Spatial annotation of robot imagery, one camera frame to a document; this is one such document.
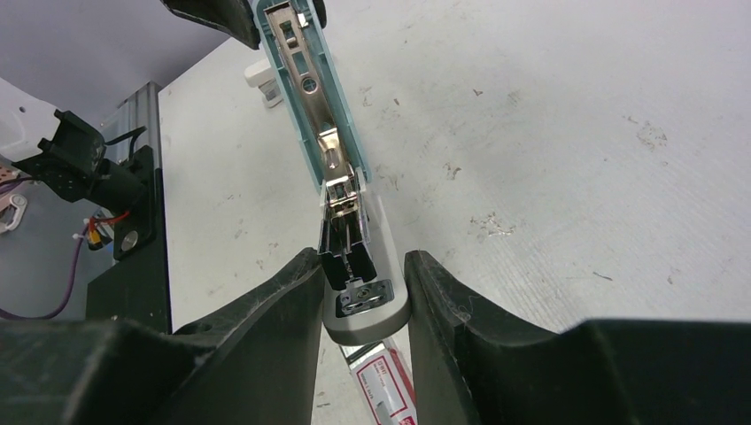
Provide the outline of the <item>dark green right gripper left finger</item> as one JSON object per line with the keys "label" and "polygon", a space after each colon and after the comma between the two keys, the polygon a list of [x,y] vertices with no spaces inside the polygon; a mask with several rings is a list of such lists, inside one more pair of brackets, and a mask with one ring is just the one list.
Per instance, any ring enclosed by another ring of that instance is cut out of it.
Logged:
{"label": "dark green right gripper left finger", "polygon": [[172,335],[134,321],[3,321],[4,424],[307,424],[324,273],[305,248]]}

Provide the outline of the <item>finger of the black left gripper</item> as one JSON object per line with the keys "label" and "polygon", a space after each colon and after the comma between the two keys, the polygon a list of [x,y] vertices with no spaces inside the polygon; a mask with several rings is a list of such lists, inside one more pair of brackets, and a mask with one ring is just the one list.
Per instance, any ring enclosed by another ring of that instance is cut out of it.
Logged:
{"label": "finger of the black left gripper", "polygon": [[261,43],[248,0],[162,0],[175,16],[221,31],[252,50]]}
{"label": "finger of the black left gripper", "polygon": [[319,20],[321,28],[325,28],[328,23],[327,10],[324,0],[313,0],[314,10]]}

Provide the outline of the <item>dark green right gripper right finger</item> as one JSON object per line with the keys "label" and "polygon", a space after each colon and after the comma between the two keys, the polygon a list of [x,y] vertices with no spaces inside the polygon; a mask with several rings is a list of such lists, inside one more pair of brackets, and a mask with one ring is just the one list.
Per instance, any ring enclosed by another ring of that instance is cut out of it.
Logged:
{"label": "dark green right gripper right finger", "polygon": [[750,327],[590,319],[560,334],[405,257],[422,424],[747,424]]}

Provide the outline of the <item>light blue stapler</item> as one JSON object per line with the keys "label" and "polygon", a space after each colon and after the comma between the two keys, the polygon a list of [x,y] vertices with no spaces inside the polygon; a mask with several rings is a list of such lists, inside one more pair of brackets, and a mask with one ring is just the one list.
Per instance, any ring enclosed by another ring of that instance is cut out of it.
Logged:
{"label": "light blue stapler", "polygon": [[323,325],[337,344],[380,341],[408,322],[408,291],[313,1],[254,1],[252,9],[319,192]]}

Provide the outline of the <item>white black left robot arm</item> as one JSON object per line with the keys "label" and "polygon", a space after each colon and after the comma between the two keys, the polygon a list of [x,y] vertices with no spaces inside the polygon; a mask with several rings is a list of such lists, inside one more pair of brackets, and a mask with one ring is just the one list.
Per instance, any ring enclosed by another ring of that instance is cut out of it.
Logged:
{"label": "white black left robot arm", "polygon": [[156,152],[121,163],[71,112],[4,89],[2,157],[68,202],[110,211],[113,267],[86,317],[1,320],[4,424],[307,424],[324,275],[305,248],[268,281],[174,329]]}

